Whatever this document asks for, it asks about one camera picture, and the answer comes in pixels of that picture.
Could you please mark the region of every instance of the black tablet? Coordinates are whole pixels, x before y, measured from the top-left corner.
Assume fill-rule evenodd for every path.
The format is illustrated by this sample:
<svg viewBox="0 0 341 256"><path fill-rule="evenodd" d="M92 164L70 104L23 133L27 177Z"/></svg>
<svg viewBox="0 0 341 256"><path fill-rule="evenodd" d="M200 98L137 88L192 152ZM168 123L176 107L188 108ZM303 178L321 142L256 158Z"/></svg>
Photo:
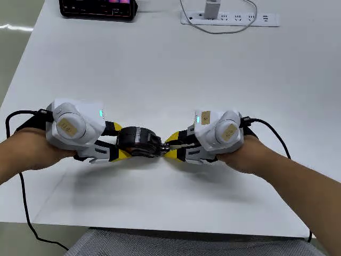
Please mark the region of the black tablet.
<svg viewBox="0 0 341 256"><path fill-rule="evenodd" d="M132 20L135 0L59 0L60 12L70 18Z"/></svg>

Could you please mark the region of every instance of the white charger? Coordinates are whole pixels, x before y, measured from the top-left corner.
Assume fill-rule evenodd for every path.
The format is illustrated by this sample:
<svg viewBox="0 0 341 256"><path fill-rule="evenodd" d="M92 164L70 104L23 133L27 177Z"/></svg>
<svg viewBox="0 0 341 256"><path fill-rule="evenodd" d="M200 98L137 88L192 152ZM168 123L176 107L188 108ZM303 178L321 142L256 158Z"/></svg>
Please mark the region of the white charger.
<svg viewBox="0 0 341 256"><path fill-rule="evenodd" d="M220 9L220 0L206 0L204 18L217 19Z"/></svg>

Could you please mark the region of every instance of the power strip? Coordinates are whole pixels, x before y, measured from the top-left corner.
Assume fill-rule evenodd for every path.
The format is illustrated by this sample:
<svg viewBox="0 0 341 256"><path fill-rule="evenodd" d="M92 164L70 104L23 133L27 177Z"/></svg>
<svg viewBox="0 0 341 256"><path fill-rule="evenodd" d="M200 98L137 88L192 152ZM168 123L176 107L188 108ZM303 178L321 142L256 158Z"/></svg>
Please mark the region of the power strip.
<svg viewBox="0 0 341 256"><path fill-rule="evenodd" d="M205 19L203 12L186 12L187 17L195 25L246 26L253 19L254 13L220 12L218 19ZM181 24L189 24L184 13L181 12ZM279 15L273 13L258 13L257 19L251 26L279 27Z"/></svg>

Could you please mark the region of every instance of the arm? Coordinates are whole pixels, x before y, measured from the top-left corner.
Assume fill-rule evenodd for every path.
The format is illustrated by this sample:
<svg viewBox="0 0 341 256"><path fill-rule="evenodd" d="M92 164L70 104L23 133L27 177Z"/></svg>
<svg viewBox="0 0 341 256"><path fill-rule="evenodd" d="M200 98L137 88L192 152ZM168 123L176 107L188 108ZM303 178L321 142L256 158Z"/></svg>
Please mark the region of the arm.
<svg viewBox="0 0 341 256"><path fill-rule="evenodd" d="M232 168L269 182L331 255L341 255L341 183L283 157L257 138L218 157Z"/></svg>
<svg viewBox="0 0 341 256"><path fill-rule="evenodd" d="M51 146L45 131L22 129L0 143L0 185L20 172L46 168L74 154Z"/></svg>

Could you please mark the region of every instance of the gray floor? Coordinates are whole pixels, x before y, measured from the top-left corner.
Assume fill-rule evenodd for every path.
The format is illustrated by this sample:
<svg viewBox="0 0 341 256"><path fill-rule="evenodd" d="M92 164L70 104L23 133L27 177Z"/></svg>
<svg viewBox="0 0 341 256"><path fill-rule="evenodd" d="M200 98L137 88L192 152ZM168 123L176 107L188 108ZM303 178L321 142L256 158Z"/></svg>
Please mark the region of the gray floor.
<svg viewBox="0 0 341 256"><path fill-rule="evenodd" d="M34 24L42 8L43 0L0 0L0 104L25 49ZM23 27L19 30L4 26ZM35 225L41 237L54 239L72 246L87 227ZM0 255L63 255L63 249L35 240L26 224L0 222Z"/></svg>

